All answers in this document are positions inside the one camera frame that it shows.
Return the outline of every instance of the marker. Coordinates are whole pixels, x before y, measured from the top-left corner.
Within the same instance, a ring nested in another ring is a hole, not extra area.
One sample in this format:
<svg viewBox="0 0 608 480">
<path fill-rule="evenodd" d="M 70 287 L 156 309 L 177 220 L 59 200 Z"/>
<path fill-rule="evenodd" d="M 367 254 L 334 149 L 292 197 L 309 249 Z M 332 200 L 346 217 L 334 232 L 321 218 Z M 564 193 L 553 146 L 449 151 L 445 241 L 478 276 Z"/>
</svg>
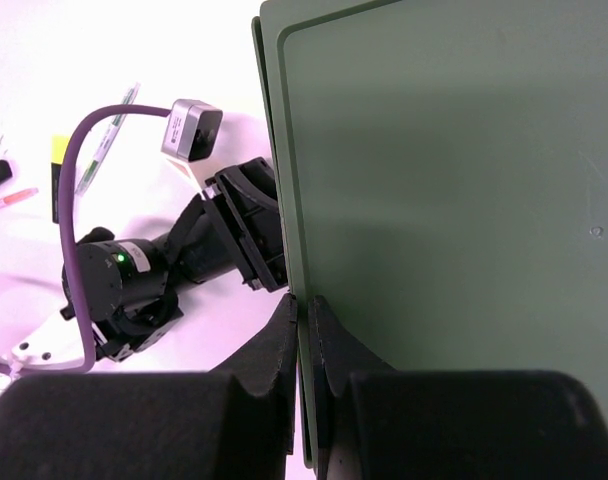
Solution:
<svg viewBox="0 0 608 480">
<path fill-rule="evenodd" d="M 131 105 L 135 102 L 135 97 L 137 96 L 137 92 L 140 89 L 140 84 L 136 83 L 133 87 L 126 92 L 124 98 L 122 99 L 122 105 Z M 104 133 L 104 137 L 102 137 L 102 141 L 100 142 L 100 146 L 97 147 L 95 151 L 95 155 L 93 155 L 93 159 L 91 163 L 88 164 L 86 170 L 84 171 L 84 175 L 82 175 L 82 179 L 80 183 L 77 184 L 77 188 L 75 189 L 76 195 L 84 195 L 89 185 L 95 178 L 97 171 L 99 170 L 102 162 L 104 162 L 104 158 L 106 158 L 106 154 L 110 150 L 113 142 L 115 141 L 115 137 L 117 137 L 117 132 L 122 128 L 122 124 L 124 123 L 124 119 L 126 115 L 116 115 L 113 117 L 113 120 L 109 124 L 106 129 L 106 133 Z"/>
<path fill-rule="evenodd" d="M 19 203 L 27 198 L 31 198 L 33 195 L 37 194 L 38 191 L 39 190 L 37 188 L 27 188 L 26 190 L 0 198 L 0 208 L 8 207 L 14 203 Z"/>
</svg>

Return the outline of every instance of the pink marker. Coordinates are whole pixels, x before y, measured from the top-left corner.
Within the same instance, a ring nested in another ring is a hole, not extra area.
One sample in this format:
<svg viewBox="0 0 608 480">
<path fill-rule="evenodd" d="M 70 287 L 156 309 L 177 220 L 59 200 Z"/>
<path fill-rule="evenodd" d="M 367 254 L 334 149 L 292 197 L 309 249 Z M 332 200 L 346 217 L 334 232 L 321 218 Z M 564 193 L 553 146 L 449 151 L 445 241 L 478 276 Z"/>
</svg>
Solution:
<svg viewBox="0 0 608 480">
<path fill-rule="evenodd" d="M 26 200 L 27 198 L 31 198 L 38 191 L 39 190 L 37 188 L 27 188 L 26 190 L 21 190 L 19 192 L 12 193 L 11 195 L 7 195 L 4 198 L 0 198 L 0 208 L 8 207 L 9 205 L 13 205 L 14 203 L 18 203 L 22 200 Z"/>
</svg>

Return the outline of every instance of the yellow highlighter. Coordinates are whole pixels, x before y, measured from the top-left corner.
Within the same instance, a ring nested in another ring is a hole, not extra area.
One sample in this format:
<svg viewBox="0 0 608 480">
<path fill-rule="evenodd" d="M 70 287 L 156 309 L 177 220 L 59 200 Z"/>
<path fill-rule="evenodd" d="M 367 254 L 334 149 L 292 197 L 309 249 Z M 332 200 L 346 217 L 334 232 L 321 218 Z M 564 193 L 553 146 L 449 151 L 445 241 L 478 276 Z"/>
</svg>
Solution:
<svg viewBox="0 0 608 480">
<path fill-rule="evenodd" d="M 51 141 L 51 212 L 53 223 L 59 223 L 59 211 L 57 208 L 57 192 L 60 188 L 60 171 L 62 162 L 70 137 L 53 135 Z"/>
</svg>

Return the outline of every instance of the green tray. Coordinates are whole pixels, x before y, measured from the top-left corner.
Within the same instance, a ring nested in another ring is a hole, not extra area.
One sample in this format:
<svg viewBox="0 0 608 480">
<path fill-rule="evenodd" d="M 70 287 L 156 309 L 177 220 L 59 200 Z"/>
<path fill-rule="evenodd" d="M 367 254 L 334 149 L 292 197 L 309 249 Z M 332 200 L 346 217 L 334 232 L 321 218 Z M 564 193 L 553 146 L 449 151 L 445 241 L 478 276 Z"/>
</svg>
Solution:
<svg viewBox="0 0 608 480">
<path fill-rule="evenodd" d="M 272 0 L 253 30 L 309 431 L 315 294 L 396 368 L 559 370 L 608 421 L 608 1 Z"/>
</svg>

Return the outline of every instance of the white table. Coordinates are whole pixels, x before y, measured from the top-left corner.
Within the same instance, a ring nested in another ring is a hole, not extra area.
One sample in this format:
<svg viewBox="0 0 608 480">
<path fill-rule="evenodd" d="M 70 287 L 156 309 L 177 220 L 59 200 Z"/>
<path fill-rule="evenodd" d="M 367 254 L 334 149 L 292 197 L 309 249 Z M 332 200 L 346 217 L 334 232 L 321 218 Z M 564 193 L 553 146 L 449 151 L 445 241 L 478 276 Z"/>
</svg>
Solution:
<svg viewBox="0 0 608 480">
<path fill-rule="evenodd" d="M 170 108 L 177 98 L 196 98 L 226 112 L 203 176 L 270 156 L 250 29 L 260 3 L 0 0 L 0 158 L 15 173 L 0 196 L 41 190 L 0 211 L 0 354 L 64 304 L 59 230 L 50 220 L 53 135 L 70 135 L 84 115 L 118 103 L 139 81 L 137 103 Z M 127 118 L 79 204 L 78 238 L 98 225 L 118 238 L 170 228 L 195 190 L 160 153 L 164 128 L 162 119 Z M 103 130 L 89 136 L 80 167 Z M 237 272 L 225 275 L 184 295 L 184 319 L 151 349 L 96 370 L 210 369 L 262 328 L 283 293 L 252 292 Z M 287 478 L 313 478 L 299 431 L 295 441 Z"/>
</svg>

